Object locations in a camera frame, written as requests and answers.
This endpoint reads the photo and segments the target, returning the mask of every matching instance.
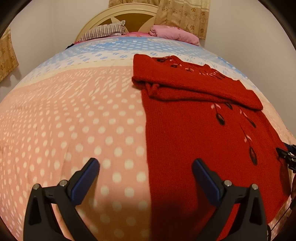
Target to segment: bedspread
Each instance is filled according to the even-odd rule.
[[[148,36],[76,44],[31,71],[0,103],[0,216],[18,240],[33,184],[51,186],[69,179],[90,157],[99,160],[101,171],[76,208],[86,225],[98,240],[148,240],[146,116],[141,93],[131,82],[136,53],[176,55],[239,79],[257,94],[281,140],[296,144],[256,86],[201,47]]]

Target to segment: red knit sweater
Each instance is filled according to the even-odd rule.
[[[285,149],[255,93],[208,65],[175,56],[135,55],[133,83],[142,89],[151,191],[151,240],[193,241],[214,207],[195,183],[202,158],[221,179],[258,184],[270,222],[287,200]],[[237,207],[220,238],[227,235]]]

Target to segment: cream headboard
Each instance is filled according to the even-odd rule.
[[[145,3],[126,3],[111,7],[90,20],[78,34],[76,42],[93,27],[122,20],[126,21],[126,33],[148,33],[154,25],[157,10],[157,6]]]

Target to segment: curtain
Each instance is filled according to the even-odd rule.
[[[19,65],[12,47],[10,27],[0,38],[0,82]]]
[[[210,0],[160,0],[156,25],[181,28],[205,39]]]
[[[148,3],[151,5],[158,6],[160,0],[109,0],[109,7],[113,7],[123,3]]]

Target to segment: bolt head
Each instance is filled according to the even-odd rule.
[[[36,184],[33,186],[33,189],[34,189],[34,190],[37,190],[39,187],[40,187],[40,185],[39,185],[38,183],[36,183]]]
[[[252,188],[253,188],[254,190],[257,190],[259,187],[258,187],[258,185],[257,185],[256,183],[254,183],[254,184],[252,184]]]
[[[225,180],[224,185],[230,187],[232,185],[232,182],[230,180]]]
[[[64,187],[64,186],[67,185],[67,183],[68,183],[67,180],[62,180],[62,181],[59,182],[59,185],[62,186],[62,187]]]

